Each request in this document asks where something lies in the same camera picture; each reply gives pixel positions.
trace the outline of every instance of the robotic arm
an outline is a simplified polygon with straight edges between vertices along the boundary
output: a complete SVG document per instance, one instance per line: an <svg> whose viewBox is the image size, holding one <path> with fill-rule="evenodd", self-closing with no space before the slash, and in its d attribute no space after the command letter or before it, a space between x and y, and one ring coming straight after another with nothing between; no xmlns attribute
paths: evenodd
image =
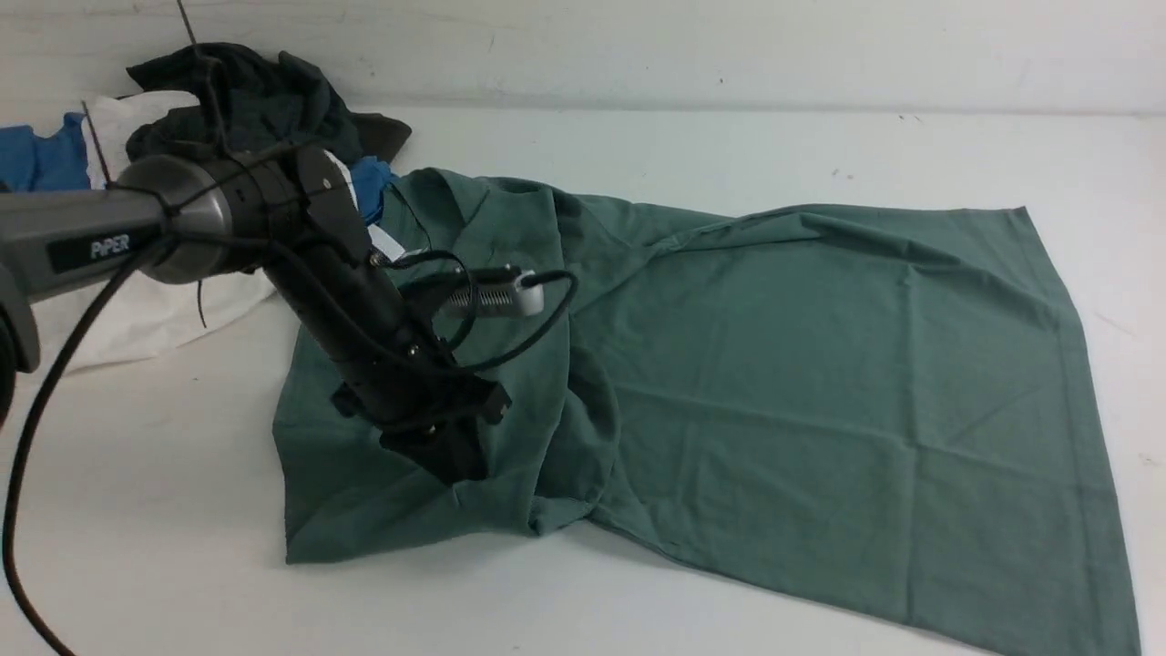
<svg viewBox="0 0 1166 656"><path fill-rule="evenodd" d="M0 412L15 371L40 364L29 303L107 278L153 248L142 270L162 282L261 268L335 364L342 414L365 417L384 447L445 485L487 475L477 419L497 424L511 400L475 375L483 368L458 367L431 325L450 296L465 303L464 273L396 288L322 149L192 148L140 160L113 186L0 193ZM479 273L519 290L538 282Z"/></svg>

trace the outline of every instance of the wire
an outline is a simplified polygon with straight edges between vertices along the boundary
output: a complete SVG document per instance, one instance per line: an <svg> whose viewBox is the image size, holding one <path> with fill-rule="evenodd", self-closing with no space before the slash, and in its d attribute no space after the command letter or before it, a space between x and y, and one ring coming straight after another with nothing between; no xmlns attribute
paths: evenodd
<svg viewBox="0 0 1166 656"><path fill-rule="evenodd" d="M41 417L44 416L44 409L49 404L49 398L52 396L54 390L57 389L57 383L61 382L61 378L65 373L65 367L72 360L73 354L77 353L77 347L80 346L85 334L89 333L93 320L97 319L97 316L105 309L106 303L110 302L110 298L113 297L113 294L121 288L126 280L135 270L149 262L152 258L156 256L164 247L168 247L173 240L173 237L161 237L152 241L146 248L139 251L106 282L105 287L97 294L97 297L93 298L93 302L89 303L85 312L77 320L77 325L73 326L72 333L69 334L69 339L65 340L64 346L61 348L61 353L52 361L52 367L45 375L44 382L41 383L41 389L36 393L36 398L33 400L33 405L24 419L24 429L16 442L16 453L12 460L12 474L8 477L8 496L3 506L3 539L2 545L0 545L2 546L3 576L8 581L8 588L12 591L13 599L16 600L16 606L20 607L24 618L33 625L36 633L44 639L44 642L61 656L76 655L61 642L61 639L52 633L52 629L49 628L40 613L36 612L16 572L16 558L14 553L16 543L16 512L20 507L20 493L24 485L24 471L28 468L28 456L33 449L33 438L36 436L36 429L41 424Z"/></svg>
<svg viewBox="0 0 1166 656"><path fill-rule="evenodd" d="M473 331L473 324L478 319L478 311L482 306L482 288L478 285L478 280L473 276L473 271L470 270L469 266L462 261L462 258L454 254L451 251L423 251L417 254L406 255L396 260L388 260L384 266L386 268L392 268L393 270L405 270L406 268L412 268L419 263L427 261L434 261L438 259L448 259L457 262L458 270L462 271L462 276L465 277L465 283L470 287L470 306L466 309L465 316L462 317L462 322L457 326L457 333L450 338L447 350L452 354L457 347L462 346L462 343L470 337L470 331Z"/></svg>
<svg viewBox="0 0 1166 656"><path fill-rule="evenodd" d="M302 148L308 144L309 143L302 143L295 147L295 149ZM164 198L162 198L156 192L152 192L148 189L139 189L139 191L152 193L155 198L160 200L166 214L168 217L173 217L182 207L195 202L196 199L210 192L211 190L222 186L225 182L234 177L238 177L239 175L250 174L255 167L261 165L262 163L271 161L282 154L283 154L282 151L269 154L267 156L255 160L254 162L250 162L248 164L238 162L240 164L240 170L231 175L227 175L222 179L218 179L215 184L210 186L203 188L202 190L192 193L190 197L178 203L177 205L166 203ZM117 183L111 183L108 185L115 188ZM302 203L304 199L308 199L315 195L324 193L330 190L325 188L311 192L301 193L300 196L290 198L285 203L268 205L265 209L271 211L272 209L286 204ZM3 535L2 539L0 539L0 557L2 557L3 562L5 579L8 583L8 588L10 590L13 599L16 601L16 606L20 608L21 613L24 614L24 618L28 620L29 625L33 626L36 633L58 656L76 656L76 654L71 651L61 641L59 637L57 637L57 635L52 632L52 629L49 628L49 626L41 618L40 613L33 606L33 602L28 598L28 593L24 591L23 584L20 580L15 560L16 517L20 506L21 491L24 482L24 474L28 468L28 459L31 452L33 439L36 436L36 430L40 426L41 418L44 416L44 411L48 408L49 400L51 398L52 393L56 390L57 385L61 382L61 379L64 375L65 367L68 367L69 361L72 360L72 357L76 354L77 348L80 346L82 340L84 340L85 334L90 331L90 327L92 326L93 322L97 319L98 315L100 315L101 310L108 303L110 298L113 297L117 290L126 282L126 280L129 278L129 276L135 270L138 270L146 263L150 262L153 259L157 258L159 254L166 251L167 248L175 247L183 241L219 244L227 247L260 249L265 251L265 253L271 252L274 255L285 259L290 266L296 268L297 273L300 273L303 276L304 282L307 284L314 287L314 290L318 294L318 297L324 303L326 309L332 312L333 318L343 323L344 326L347 327L347 330L352 333L352 336L354 336L356 339L359 340L366 348L368 348L372 353L375 353L379 357L385 358L386 360L391 360L393 362L396 362L398 365L422 372L430 376L455 378L455 379L465 378L477 373L494 369L501 365L505 365L519 358L520 355L529 351L531 347L533 347L539 340L546 337L547 333L550 332L552 327L563 316L569 303L571 302L576 291L578 290L578 277L574 273L566 269L548 270L526 277L524 283L527 287L563 278L568 280L570 283L567 291L563 295L562 301L560 301L559 305L554 309L554 311L552 311L550 316L548 316L547 319L543 320L541 325L539 325L538 330L534 333L532 333L526 340L520 343L517 347L497 358L492 358L490 360L472 366L437 368L433 366L426 366L419 361L391 352L386 350L384 346L381 346L379 343L373 340L371 337L368 337L368 334L363 330L363 327L344 309L344 306L340 305L336 301L336 298L333 298L332 295L328 291L328 289L323 285L323 283L321 283L319 278L316 277L315 273L307 264L307 262L304 262L303 259L292 247L279 240L224 237L220 234L202 234L196 232L171 231L164 233L162 237L159 237L155 240L147 244L145 248L136 252L132 258L126 260L118 268L118 270L113 274L110 281L101 288L97 297L93 298L93 301L85 309L85 312L77 320L77 324L73 326L72 333L70 333L69 339L65 340L65 344L62 347L61 353L52 362L52 366L49 368L49 372L45 375L44 382L41 385L40 390L37 390L36 397L33 400L33 404L29 408L28 415L26 416L24 419L23 430L16 443L16 451L15 456L13 457L12 472L8 478L8 494L5 500L3 523L2 523ZM337 247L335 242L331 242L326 239L321 239L321 241L331 245L331 247L333 248ZM431 261L436 259L450 259L452 261L456 261L458 266L462 267L462 270L465 274L466 282L470 284L473 294L473 312L463 319L463 323L459 326L457 334L451 341L451 344L454 344L456 347L456 345L459 345L469 336L470 330L472 330L473 320L477 315L477 303L479 302L478 297L479 289L477 280L473 277L473 273L470 270L470 268L465 266L465 263L456 254L449 251L433 251L433 249L419 253L416 255L412 255L409 258L406 258L405 260L399 260L398 262L394 262L393 266L389 266L389 268L408 268L409 266L415 266L423 261ZM440 412L431 416L426 416L421 418L415 418L413 421L403 422L396 426L389 426L388 429L391 430L389 432L392 432L392 430L394 429L398 432L400 432L401 430L420 429L424 428L426 424L448 422L457 419L458 417L461 417L461 415L457 412Z"/></svg>

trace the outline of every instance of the black cloth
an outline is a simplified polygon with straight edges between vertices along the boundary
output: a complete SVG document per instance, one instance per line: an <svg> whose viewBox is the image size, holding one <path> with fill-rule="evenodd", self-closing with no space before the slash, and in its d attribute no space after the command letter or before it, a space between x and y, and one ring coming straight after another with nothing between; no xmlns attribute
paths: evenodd
<svg viewBox="0 0 1166 656"><path fill-rule="evenodd" d="M363 155L353 114L314 64L288 52L268 62L234 43L204 43L203 54L219 61L227 142L232 150L262 150L278 142L310 139L351 164ZM205 72L191 47L129 66L126 72L143 91L180 90L202 96ZM140 127L126 143L136 160L170 150L173 141L213 140L212 127L199 107L173 110L161 120Z"/></svg>

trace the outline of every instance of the white tabletop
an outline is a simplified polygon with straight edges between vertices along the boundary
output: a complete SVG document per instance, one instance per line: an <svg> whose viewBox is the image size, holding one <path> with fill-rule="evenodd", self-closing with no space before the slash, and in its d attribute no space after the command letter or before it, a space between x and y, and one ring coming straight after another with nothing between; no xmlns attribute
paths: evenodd
<svg viewBox="0 0 1166 656"><path fill-rule="evenodd" d="M403 168L722 213L805 202L1030 207L1084 320L1147 655L1166 654L1166 119L381 108ZM282 563L276 299L170 355L70 376L34 447L17 562L83 656L967 655L669 564L586 524ZM31 398L0 438L0 468ZM5 595L3 654L49 654Z"/></svg>

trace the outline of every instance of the green cloth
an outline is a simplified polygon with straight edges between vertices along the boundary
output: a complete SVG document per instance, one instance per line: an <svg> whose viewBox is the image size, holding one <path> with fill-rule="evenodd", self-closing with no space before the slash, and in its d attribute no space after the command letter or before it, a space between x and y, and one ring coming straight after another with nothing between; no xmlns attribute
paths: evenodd
<svg viewBox="0 0 1166 656"><path fill-rule="evenodd" d="M382 225L471 266L567 266L580 292L497 372L492 477L452 489L332 410L301 334L274 425L289 562L586 519L1005 655L1139 653L1081 323L1025 210L728 219L423 170ZM459 360L541 319L480 320Z"/></svg>

